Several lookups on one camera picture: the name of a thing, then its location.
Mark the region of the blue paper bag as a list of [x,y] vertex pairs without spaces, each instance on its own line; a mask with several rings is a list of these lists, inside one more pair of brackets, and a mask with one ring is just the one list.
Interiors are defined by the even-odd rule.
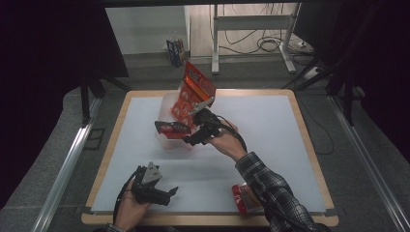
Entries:
[[174,67],[184,65],[187,61],[187,55],[183,40],[177,39],[175,41],[167,41],[166,45],[171,65]]

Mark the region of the black stand leg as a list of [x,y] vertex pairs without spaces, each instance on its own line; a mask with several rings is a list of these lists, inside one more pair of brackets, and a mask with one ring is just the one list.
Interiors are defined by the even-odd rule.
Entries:
[[89,92],[97,99],[102,99],[106,91],[103,87],[102,80],[129,92],[132,88],[129,85],[109,76],[103,72],[93,72],[92,74],[83,75],[80,78],[80,96],[81,96],[81,110],[82,110],[82,127],[85,128],[91,121],[91,110],[89,103]]

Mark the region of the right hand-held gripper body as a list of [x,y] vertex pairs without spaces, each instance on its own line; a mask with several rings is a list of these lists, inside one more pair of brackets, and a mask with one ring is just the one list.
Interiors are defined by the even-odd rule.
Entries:
[[220,134],[221,122],[218,117],[212,113],[209,109],[215,101],[214,97],[202,102],[197,102],[189,115],[192,117],[192,121],[199,129],[193,134],[195,137],[211,137],[218,136]]

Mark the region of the large orange snack packet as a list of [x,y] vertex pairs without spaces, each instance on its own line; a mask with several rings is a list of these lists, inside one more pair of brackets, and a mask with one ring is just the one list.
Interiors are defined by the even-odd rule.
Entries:
[[170,109],[171,115],[191,129],[195,127],[190,112],[196,103],[205,102],[216,95],[216,86],[192,63],[187,62],[179,97]]

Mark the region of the aluminium rail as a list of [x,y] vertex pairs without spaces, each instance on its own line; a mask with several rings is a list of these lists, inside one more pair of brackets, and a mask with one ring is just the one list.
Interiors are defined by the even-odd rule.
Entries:
[[352,126],[345,118],[342,112],[341,103],[336,97],[328,97],[328,101],[334,109],[334,112],[336,113],[338,120],[340,121],[347,134],[347,137],[354,147],[362,166],[364,167],[377,194],[383,202],[383,205],[393,221],[397,232],[410,232],[410,220],[405,214],[402,206],[399,204],[395,194],[380,173],[378,167],[374,163],[370,152],[361,137],[358,135],[355,127]]
[[56,179],[51,187],[51,190],[30,232],[46,232],[50,223],[52,222],[58,205],[67,188],[69,180],[72,177],[79,156],[84,148],[87,137],[94,125],[101,103],[102,100],[93,99],[92,104],[89,107],[90,119],[84,126],[81,126],[78,130],[73,140],[72,146],[66,155],[66,158],[61,166],[61,169],[58,175],[56,176]]

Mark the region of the red and beige snack packet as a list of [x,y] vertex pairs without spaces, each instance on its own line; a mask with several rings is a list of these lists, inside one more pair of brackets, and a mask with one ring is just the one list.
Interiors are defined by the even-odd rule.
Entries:
[[242,215],[254,213],[263,209],[259,199],[247,183],[234,185],[232,188],[234,201]]

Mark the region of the clear plastic container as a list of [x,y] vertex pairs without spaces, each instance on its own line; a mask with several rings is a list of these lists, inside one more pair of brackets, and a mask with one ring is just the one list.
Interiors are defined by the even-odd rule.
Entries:
[[[158,119],[156,121],[164,121],[164,122],[178,122],[174,119],[171,115],[170,109],[177,101],[179,97],[178,93],[168,93],[162,97],[161,100],[161,107]],[[197,126],[195,126],[191,130],[191,134],[194,134],[197,131]],[[183,138],[182,139],[167,139],[163,134],[158,134],[156,129],[156,139],[159,141],[160,145],[163,149],[187,149],[192,150],[193,146],[189,143],[186,143]]]

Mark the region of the dark curtain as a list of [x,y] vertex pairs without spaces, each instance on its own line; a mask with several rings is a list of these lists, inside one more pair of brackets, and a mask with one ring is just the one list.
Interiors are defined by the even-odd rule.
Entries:
[[103,0],[0,0],[0,209],[48,140],[66,94],[127,74]]
[[294,34],[337,68],[327,92],[361,88],[367,115],[410,161],[410,0],[304,2]]

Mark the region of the person's left hand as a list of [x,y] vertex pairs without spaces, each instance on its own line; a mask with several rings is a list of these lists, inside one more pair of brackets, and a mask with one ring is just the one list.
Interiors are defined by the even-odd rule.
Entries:
[[114,226],[130,232],[144,218],[150,208],[150,203],[138,203],[132,194],[132,184],[130,181],[122,195],[119,208],[117,210]]

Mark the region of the white metal stand frame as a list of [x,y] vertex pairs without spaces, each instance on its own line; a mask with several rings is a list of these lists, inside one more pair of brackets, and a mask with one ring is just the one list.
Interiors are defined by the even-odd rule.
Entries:
[[218,74],[219,67],[219,31],[238,30],[284,30],[285,36],[278,45],[279,52],[289,73],[295,73],[296,68],[289,56],[288,46],[300,10],[300,3],[296,3],[291,14],[270,15],[227,15],[219,16],[219,6],[214,5],[213,17],[213,53],[212,73]]

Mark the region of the white power strip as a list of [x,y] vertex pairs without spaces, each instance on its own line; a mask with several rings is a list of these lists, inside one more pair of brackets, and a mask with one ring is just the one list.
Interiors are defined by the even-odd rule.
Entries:
[[304,79],[311,79],[319,73],[320,69],[318,67],[313,67],[304,75]]

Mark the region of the red and black snack packet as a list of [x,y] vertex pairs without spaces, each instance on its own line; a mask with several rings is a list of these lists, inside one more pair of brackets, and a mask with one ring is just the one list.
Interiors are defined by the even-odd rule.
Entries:
[[181,122],[156,121],[155,126],[158,134],[163,134],[167,139],[182,139],[190,135],[190,127]]

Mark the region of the black stand legs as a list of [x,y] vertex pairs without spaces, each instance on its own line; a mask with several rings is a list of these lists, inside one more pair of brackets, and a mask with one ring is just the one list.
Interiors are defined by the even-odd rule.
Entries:
[[291,89],[293,91],[305,90],[310,85],[324,79],[327,76],[331,76],[327,86],[326,93],[328,96],[335,96],[339,93],[340,89],[343,89],[344,94],[342,96],[342,113],[345,120],[350,126],[353,126],[352,119],[352,101],[353,101],[353,78],[349,72],[351,69],[348,65],[346,58],[340,58],[330,67],[325,68],[322,72],[314,75],[312,78],[305,82],[298,84],[297,81],[303,78],[308,71],[310,71],[317,63],[320,62],[320,58],[313,58],[307,63],[307,65],[299,72],[299,74],[282,86],[282,89]]

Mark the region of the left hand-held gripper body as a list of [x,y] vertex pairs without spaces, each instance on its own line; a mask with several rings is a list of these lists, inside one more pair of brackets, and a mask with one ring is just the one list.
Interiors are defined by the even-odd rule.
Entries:
[[147,166],[138,166],[132,184],[132,194],[139,203],[146,203],[148,198],[161,198],[155,185],[162,177],[159,167],[151,161]]

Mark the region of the white table mat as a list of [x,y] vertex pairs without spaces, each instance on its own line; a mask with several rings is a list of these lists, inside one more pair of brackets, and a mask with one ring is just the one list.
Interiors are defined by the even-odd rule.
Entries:
[[[162,174],[158,189],[178,187],[170,203],[153,206],[154,212],[236,214],[231,188],[244,180],[234,161],[211,145],[198,144],[192,150],[163,149],[155,128],[161,100],[162,97],[131,100],[92,210],[111,212],[123,184],[139,165],[151,161]],[[218,97],[211,111],[239,128],[248,150],[284,177],[309,212],[326,211],[308,150],[286,96]]]

